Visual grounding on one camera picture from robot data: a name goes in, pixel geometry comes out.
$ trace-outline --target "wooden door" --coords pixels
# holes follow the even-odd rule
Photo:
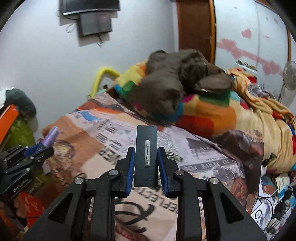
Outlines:
[[[211,62],[212,31],[210,1],[178,0],[177,11],[179,49],[197,49]]]

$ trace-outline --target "yellow foam tube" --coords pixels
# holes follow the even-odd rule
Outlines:
[[[120,76],[120,73],[117,72],[115,69],[112,69],[110,67],[102,67],[99,69],[98,73],[96,74],[96,78],[94,79],[94,83],[92,85],[91,88],[91,98],[94,98],[95,94],[98,92],[99,90],[99,86],[102,80],[102,77],[104,74],[110,74],[112,76],[114,76],[115,78]]]

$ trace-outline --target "bolt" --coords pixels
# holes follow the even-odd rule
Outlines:
[[[210,179],[210,181],[211,181],[212,184],[218,184],[218,182],[219,182],[218,178],[215,178],[215,177],[212,177]]]
[[[75,179],[74,182],[75,182],[76,184],[81,184],[81,183],[83,183],[83,178],[78,177],[78,178]]]
[[[109,174],[110,174],[111,176],[116,176],[116,175],[118,174],[118,171],[117,171],[116,169],[112,169],[112,170],[109,172]]]
[[[182,169],[178,169],[178,170],[175,171],[175,173],[176,173],[178,176],[182,176],[182,175],[184,175],[185,171],[182,170]]]

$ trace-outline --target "wall-mounted tv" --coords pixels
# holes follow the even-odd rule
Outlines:
[[[91,11],[120,11],[119,0],[60,0],[63,15]]]

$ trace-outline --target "purple cap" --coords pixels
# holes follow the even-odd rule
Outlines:
[[[42,144],[45,147],[53,146],[58,135],[59,135],[59,129],[56,126],[54,126],[50,130],[50,132],[47,134],[47,136],[44,138],[44,140],[42,141]]]

